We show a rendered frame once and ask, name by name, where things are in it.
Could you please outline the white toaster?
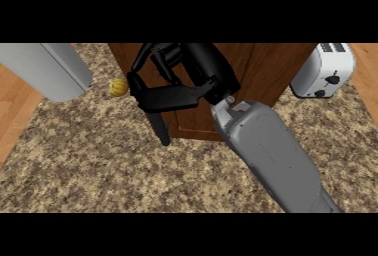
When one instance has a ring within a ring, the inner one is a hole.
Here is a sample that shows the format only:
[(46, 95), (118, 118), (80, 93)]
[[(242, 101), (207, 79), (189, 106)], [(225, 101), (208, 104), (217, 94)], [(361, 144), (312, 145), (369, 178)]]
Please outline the white toaster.
[(290, 83), (297, 98), (331, 98), (350, 79), (356, 58), (347, 43), (319, 43)]

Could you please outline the brown wooden cabinet door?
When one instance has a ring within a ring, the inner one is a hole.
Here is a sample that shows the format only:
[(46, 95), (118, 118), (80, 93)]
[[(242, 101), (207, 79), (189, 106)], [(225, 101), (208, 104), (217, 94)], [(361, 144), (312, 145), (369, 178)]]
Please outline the brown wooden cabinet door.
[[(144, 43), (112, 43), (110, 45), (117, 63), (124, 72), (132, 65)], [(313, 43), (213, 43), (232, 66), (241, 89), (232, 95), (239, 101), (254, 100), (272, 106), (299, 73), (316, 48)], [(139, 75), (149, 88), (167, 86), (151, 59), (146, 59)], [(206, 98), (200, 98), (197, 108), (164, 112), (170, 140), (186, 138), (217, 141), (220, 135), (211, 118)]]

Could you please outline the pale grey appliance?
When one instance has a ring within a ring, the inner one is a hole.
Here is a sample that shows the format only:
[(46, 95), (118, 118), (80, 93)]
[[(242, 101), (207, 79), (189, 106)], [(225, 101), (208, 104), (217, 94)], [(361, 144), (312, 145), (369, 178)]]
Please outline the pale grey appliance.
[(70, 43), (0, 43), (0, 63), (55, 102), (90, 88), (92, 71)]

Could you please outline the yellow cupcake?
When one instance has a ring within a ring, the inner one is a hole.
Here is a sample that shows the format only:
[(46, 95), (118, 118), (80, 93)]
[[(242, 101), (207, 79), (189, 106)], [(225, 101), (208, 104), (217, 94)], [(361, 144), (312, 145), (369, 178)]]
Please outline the yellow cupcake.
[(126, 79), (114, 78), (110, 80), (110, 95), (120, 97), (129, 92), (129, 83)]

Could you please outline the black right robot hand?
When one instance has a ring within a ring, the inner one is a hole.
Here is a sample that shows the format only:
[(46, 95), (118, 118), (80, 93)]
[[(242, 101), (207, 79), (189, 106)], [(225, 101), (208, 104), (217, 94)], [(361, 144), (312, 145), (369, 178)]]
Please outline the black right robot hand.
[[(146, 86), (139, 75), (146, 59), (152, 60), (167, 86)], [(197, 108), (201, 97), (216, 105), (241, 89), (232, 66), (213, 43), (144, 43), (127, 82), (164, 146), (170, 145), (170, 135), (161, 114)]]

